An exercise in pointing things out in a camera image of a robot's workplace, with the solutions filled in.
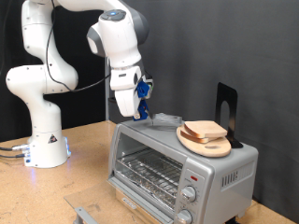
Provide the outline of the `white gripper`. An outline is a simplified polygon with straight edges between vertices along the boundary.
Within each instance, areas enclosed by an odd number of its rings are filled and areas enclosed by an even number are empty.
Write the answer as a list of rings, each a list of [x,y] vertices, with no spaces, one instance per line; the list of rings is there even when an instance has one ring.
[[[136,87],[141,77],[139,66],[111,71],[110,88],[114,91],[117,105],[124,117],[133,117],[137,113],[140,99]]]

